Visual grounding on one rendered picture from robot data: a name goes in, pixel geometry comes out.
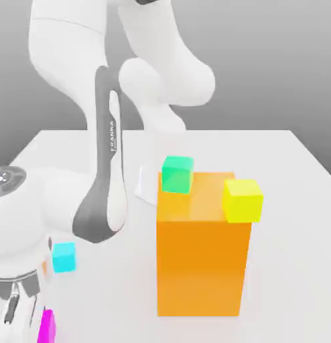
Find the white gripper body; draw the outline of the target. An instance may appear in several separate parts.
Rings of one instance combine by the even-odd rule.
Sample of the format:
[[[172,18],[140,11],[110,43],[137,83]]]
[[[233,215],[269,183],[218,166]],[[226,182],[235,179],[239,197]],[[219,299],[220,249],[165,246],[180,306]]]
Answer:
[[[36,343],[43,313],[41,297],[15,294],[0,317],[0,343]]]

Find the small green cube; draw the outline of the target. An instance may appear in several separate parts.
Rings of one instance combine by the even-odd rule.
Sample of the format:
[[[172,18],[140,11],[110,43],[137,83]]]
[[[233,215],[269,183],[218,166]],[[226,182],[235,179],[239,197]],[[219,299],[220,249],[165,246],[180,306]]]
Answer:
[[[184,156],[167,156],[161,169],[163,192],[189,194],[194,173],[194,159]]]

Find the small magenta cube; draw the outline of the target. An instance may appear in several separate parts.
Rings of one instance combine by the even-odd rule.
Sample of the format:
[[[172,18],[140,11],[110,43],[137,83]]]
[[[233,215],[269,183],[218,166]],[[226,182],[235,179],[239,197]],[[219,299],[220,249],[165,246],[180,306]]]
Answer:
[[[44,310],[37,343],[55,343],[56,322],[52,310]]]

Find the small yellow cube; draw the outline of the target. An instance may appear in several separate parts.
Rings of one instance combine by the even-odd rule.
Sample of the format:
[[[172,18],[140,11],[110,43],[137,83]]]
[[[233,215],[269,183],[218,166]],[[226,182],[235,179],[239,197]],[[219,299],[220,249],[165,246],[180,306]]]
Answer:
[[[261,219],[263,193],[251,179],[224,181],[222,208],[229,223],[254,223]]]

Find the small cyan cube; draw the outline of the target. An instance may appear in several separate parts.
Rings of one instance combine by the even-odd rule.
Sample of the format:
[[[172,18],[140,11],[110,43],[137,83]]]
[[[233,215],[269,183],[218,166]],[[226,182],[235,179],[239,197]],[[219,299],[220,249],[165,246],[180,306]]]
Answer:
[[[76,249],[73,242],[56,243],[52,250],[52,264],[55,273],[76,270]]]

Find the large orange box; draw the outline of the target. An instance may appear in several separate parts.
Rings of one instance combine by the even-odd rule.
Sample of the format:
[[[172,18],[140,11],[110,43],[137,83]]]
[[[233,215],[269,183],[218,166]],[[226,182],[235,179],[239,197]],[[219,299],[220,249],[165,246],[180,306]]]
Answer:
[[[224,217],[232,172],[196,172],[189,194],[157,195],[159,316],[238,316],[251,224]]]

